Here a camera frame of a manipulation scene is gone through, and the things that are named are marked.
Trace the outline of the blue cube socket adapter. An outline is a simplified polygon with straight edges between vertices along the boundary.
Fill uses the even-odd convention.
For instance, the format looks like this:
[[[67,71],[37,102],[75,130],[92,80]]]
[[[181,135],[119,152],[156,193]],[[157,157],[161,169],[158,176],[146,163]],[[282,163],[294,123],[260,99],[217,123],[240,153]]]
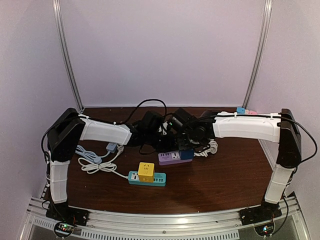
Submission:
[[[179,151],[180,160],[183,162],[191,162],[194,158],[194,154],[193,149]]]

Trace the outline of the teal power strip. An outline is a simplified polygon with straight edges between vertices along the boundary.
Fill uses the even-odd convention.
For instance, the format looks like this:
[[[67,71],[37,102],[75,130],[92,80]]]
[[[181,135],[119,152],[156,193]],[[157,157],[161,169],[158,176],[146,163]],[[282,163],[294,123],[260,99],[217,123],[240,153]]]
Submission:
[[[151,178],[143,177],[140,179],[137,171],[130,171],[128,173],[128,183],[130,185],[149,186],[149,187],[165,187],[167,175],[161,172],[155,172],[153,181]]]

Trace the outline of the purple power strip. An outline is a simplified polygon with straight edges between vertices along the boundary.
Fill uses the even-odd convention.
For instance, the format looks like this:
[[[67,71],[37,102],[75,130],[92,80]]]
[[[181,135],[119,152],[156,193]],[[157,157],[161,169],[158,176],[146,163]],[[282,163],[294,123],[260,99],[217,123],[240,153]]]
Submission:
[[[183,164],[189,163],[192,161],[181,161],[179,150],[177,151],[170,151],[170,152],[161,152],[158,154],[158,163],[160,166],[167,166],[167,165],[175,165],[175,164]]]

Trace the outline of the light blue power strip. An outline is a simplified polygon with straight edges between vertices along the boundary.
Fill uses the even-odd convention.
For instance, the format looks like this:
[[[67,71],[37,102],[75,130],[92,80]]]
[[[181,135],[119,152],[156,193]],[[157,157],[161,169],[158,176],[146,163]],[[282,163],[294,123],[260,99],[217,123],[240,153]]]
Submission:
[[[107,152],[114,153],[117,150],[117,143],[109,142],[106,146]]]

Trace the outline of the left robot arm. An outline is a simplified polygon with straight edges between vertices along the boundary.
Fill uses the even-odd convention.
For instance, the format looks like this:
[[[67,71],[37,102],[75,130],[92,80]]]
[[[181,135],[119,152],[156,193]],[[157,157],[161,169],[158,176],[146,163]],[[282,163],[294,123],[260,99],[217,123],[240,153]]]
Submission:
[[[43,153],[50,187],[50,213],[63,220],[74,214],[74,208],[68,204],[68,168],[80,141],[136,147],[144,145],[148,137],[157,140],[163,121],[164,117],[155,111],[147,111],[142,120],[130,124],[102,121],[68,108],[42,138],[47,142]]]

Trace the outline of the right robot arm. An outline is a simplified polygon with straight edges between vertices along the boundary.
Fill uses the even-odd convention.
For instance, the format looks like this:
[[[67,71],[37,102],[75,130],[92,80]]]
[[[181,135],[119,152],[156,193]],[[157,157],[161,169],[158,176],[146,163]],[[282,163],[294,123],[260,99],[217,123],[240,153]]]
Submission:
[[[180,150],[206,145],[210,139],[244,138],[278,144],[278,154],[261,208],[277,208],[290,178],[302,162],[301,134],[289,109],[280,113],[241,114],[205,111],[200,117],[183,108],[176,110],[168,121],[176,131]]]

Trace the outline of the yellow cube socket adapter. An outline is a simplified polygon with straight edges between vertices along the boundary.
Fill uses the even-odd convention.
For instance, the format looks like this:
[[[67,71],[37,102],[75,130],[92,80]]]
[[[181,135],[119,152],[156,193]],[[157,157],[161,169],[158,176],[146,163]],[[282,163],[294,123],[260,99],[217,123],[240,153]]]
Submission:
[[[153,183],[155,175],[155,164],[150,162],[140,162],[137,174],[140,182]]]

